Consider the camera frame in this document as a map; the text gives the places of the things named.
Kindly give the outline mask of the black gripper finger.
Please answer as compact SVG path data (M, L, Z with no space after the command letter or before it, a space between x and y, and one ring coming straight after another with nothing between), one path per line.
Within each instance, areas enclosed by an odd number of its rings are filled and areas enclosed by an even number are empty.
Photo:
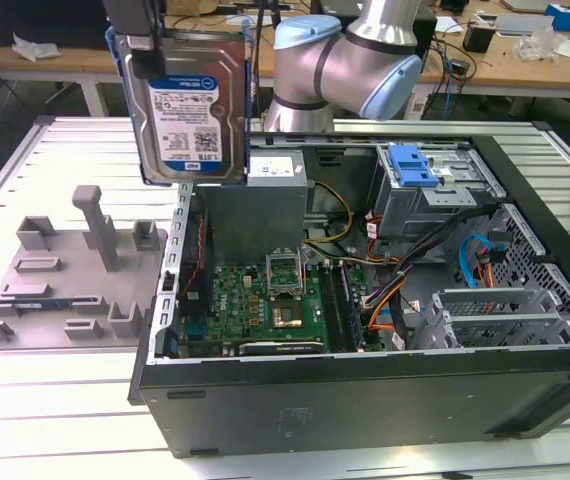
M165 1L103 0L110 24L105 32L108 49L123 75L126 53L132 55L137 78L160 78L165 75L160 40L164 30Z

